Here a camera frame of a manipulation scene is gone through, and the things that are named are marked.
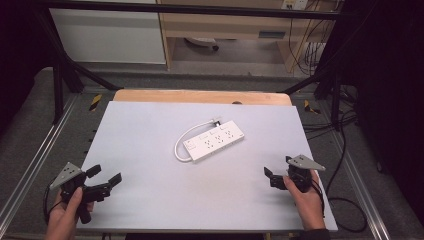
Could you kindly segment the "white cabinet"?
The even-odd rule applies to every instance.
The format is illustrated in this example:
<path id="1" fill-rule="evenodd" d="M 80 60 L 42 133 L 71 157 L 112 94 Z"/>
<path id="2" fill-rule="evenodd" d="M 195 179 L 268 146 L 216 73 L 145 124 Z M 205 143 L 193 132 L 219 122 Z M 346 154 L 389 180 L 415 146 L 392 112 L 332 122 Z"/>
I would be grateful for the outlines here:
<path id="1" fill-rule="evenodd" d="M 67 54 L 77 62 L 164 64 L 154 13 L 51 9 Z"/>

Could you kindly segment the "person's right hand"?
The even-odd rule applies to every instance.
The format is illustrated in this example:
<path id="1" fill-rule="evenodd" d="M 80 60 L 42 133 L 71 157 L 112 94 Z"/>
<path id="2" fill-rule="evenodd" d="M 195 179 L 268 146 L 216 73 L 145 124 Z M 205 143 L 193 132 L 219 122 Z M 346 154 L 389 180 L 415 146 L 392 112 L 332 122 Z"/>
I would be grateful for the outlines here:
<path id="1" fill-rule="evenodd" d="M 283 181 L 294 199 L 304 230 L 325 229 L 326 225 L 319 193 L 313 188 L 310 188 L 305 193 L 301 192 L 289 176 L 284 176 Z"/>

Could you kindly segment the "office chair base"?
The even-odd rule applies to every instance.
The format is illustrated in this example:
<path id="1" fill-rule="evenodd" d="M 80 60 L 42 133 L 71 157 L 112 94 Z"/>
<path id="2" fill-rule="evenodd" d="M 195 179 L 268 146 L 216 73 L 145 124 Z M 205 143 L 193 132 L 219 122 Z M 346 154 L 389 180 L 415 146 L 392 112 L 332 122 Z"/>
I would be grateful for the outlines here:
<path id="1" fill-rule="evenodd" d="M 213 51 L 218 51 L 219 46 L 213 38 L 186 38 L 186 41 L 203 47 L 211 47 Z"/>

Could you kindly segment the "black metal stand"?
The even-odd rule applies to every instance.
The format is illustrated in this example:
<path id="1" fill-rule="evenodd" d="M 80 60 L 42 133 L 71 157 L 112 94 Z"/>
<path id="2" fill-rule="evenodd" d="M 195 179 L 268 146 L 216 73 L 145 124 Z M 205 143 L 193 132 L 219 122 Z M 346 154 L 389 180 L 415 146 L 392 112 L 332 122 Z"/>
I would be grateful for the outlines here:
<path id="1" fill-rule="evenodd" d="M 317 82 L 318 86 L 314 92 L 317 100 L 325 100 L 328 95 L 332 96 L 330 123 L 337 131 L 341 129 L 339 120 L 341 72 L 351 50 L 355 34 L 355 23 L 352 20 L 337 20 L 315 73 L 306 80 L 283 90 L 284 94 L 291 95 Z"/>
<path id="2" fill-rule="evenodd" d="M 40 31 L 45 36 L 45 43 L 51 54 L 54 85 L 54 124 L 58 123 L 64 115 L 63 84 L 66 84 L 72 93 L 81 93 L 84 90 L 85 86 L 79 74 L 88 77 L 108 90 L 121 90 L 121 87 L 95 75 L 71 59 L 64 49 L 50 11 L 47 8 L 36 7 L 33 10 L 33 16 L 39 25 Z"/>

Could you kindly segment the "light wooden desk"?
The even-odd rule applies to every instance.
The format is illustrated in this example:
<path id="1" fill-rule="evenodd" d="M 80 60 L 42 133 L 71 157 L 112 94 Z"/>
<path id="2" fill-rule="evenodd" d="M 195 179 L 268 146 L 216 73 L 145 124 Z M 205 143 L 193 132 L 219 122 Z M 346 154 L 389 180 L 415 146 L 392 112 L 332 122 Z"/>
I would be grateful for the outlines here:
<path id="1" fill-rule="evenodd" d="M 159 4 L 282 9 L 283 0 L 156 0 Z M 305 10 L 335 12 L 337 0 L 308 0 Z M 159 15 L 163 37 L 270 40 L 277 43 L 286 70 L 291 73 L 307 42 L 325 42 L 330 20 L 269 17 L 169 14 Z"/>

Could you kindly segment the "wooden table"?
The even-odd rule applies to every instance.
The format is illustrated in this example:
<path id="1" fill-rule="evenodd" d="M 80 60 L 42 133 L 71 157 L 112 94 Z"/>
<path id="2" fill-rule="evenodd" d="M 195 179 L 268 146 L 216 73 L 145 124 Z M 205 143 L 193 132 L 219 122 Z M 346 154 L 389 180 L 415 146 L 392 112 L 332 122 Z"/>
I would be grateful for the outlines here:
<path id="1" fill-rule="evenodd" d="M 121 89 L 114 101 L 291 106 L 287 94 L 237 91 Z"/>

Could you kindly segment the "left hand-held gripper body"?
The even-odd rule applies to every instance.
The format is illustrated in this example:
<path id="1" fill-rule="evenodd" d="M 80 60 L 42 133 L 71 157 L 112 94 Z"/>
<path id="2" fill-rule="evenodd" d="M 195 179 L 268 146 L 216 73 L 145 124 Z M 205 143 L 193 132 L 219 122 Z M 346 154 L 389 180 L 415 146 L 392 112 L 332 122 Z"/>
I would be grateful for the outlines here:
<path id="1" fill-rule="evenodd" d="M 108 182 L 95 186 L 87 186 L 85 184 L 85 181 L 88 179 L 86 171 L 68 162 L 49 187 L 50 190 L 57 187 L 60 188 L 61 198 L 64 203 L 69 202 L 78 187 L 82 188 L 83 196 L 77 208 L 77 216 L 80 218 L 82 224 L 91 222 L 91 214 L 88 211 L 87 205 L 92 202 L 104 201 L 111 193 L 111 186 Z"/>

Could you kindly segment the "yellow black tape marker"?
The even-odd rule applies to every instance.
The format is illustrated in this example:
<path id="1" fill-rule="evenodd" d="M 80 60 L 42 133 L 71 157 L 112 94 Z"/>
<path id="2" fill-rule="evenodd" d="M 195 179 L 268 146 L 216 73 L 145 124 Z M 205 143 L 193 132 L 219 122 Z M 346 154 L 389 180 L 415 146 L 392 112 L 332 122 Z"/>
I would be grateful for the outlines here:
<path id="1" fill-rule="evenodd" d="M 90 104 L 90 107 L 89 107 L 89 111 L 95 111 L 95 110 L 96 110 L 96 108 L 97 108 L 97 106 L 98 106 L 98 104 L 99 104 L 99 102 L 100 102 L 101 98 L 102 98 L 102 94 L 97 94 L 97 95 L 93 98 L 93 100 L 92 100 L 92 102 L 91 102 L 91 104 Z"/>
<path id="2" fill-rule="evenodd" d="M 314 114 L 321 114 L 319 109 L 312 108 L 308 100 L 304 100 L 304 110 L 307 112 L 312 112 Z"/>

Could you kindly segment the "person's left hand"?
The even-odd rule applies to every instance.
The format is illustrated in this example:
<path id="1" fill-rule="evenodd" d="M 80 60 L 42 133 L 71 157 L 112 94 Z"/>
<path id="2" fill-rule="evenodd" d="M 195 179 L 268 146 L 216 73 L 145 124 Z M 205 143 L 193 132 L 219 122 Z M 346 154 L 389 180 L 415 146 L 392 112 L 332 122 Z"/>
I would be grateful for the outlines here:
<path id="1" fill-rule="evenodd" d="M 44 240 L 75 240 L 76 224 L 78 222 L 77 208 L 83 196 L 83 190 L 78 187 L 68 203 L 64 203 L 58 192 L 54 206 L 49 213 L 49 222 Z"/>

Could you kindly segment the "black metal crossbar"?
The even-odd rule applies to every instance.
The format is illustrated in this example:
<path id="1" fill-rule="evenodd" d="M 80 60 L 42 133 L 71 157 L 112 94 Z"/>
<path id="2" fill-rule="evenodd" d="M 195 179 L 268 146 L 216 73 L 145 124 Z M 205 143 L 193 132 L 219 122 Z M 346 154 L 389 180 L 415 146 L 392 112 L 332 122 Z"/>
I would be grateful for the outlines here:
<path id="1" fill-rule="evenodd" d="M 352 17 L 352 14 L 340 13 L 340 12 L 272 10 L 272 9 L 255 9 L 255 8 L 245 8 L 245 7 L 147 4 L 147 3 L 78 1 L 78 0 L 34 0 L 34 1 L 36 4 L 47 7 L 47 8 L 73 9 L 73 10 L 222 15 L 222 16 L 246 16 L 246 17 L 317 19 L 317 20 L 342 20 L 342 19 L 348 19 L 349 17 Z"/>

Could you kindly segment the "aluminium rail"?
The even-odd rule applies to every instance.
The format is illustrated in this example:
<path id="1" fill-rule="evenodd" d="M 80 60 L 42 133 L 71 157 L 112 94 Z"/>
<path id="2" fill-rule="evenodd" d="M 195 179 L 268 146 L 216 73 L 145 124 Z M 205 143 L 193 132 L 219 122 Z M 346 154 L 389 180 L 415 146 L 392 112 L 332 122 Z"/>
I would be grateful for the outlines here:
<path id="1" fill-rule="evenodd" d="M 71 94 L 62 116 L 53 123 L 30 116 L 24 108 L 7 133 L 0 137 L 0 239 L 7 232 L 26 194 L 62 132 L 79 95 Z"/>
<path id="2" fill-rule="evenodd" d="M 347 149 L 347 142 L 343 139 L 341 132 L 333 132 L 332 137 L 341 154 L 342 166 L 345 169 L 349 182 L 353 188 L 356 198 L 365 213 L 368 226 L 375 240 L 390 240 L 390 234 L 382 220 L 377 206 L 374 203 L 368 188 L 365 185 L 353 158 Z"/>

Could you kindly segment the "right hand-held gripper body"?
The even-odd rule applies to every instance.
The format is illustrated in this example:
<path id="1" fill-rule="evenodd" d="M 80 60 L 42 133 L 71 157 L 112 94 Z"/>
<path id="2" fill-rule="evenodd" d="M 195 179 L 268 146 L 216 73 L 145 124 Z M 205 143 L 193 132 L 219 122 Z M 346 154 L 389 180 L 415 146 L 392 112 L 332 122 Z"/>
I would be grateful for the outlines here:
<path id="1" fill-rule="evenodd" d="M 296 187 L 305 193 L 312 186 L 312 170 L 325 171 L 326 168 L 312 160 L 311 158 L 300 154 L 292 157 L 291 164 L 288 164 L 289 168 L 287 173 L 289 178 L 294 182 Z"/>

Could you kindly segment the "white power strip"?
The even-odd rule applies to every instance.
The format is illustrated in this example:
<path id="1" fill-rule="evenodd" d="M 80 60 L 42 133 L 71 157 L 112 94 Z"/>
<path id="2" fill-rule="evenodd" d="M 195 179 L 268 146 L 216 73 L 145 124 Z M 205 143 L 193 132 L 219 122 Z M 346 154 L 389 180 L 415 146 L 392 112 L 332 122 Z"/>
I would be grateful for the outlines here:
<path id="1" fill-rule="evenodd" d="M 184 141 L 183 145 L 190 159 L 196 162 L 242 141 L 244 137 L 244 133 L 237 124 L 234 121 L 228 121 Z"/>

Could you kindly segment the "white wall outlet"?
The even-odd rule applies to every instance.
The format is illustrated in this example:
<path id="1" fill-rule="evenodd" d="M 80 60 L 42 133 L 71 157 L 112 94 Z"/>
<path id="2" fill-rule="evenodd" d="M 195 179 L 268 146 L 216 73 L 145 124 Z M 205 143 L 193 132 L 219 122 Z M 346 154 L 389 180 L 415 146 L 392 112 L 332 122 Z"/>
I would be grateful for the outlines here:
<path id="1" fill-rule="evenodd" d="M 308 0 L 283 0 L 282 9 L 305 10 Z"/>

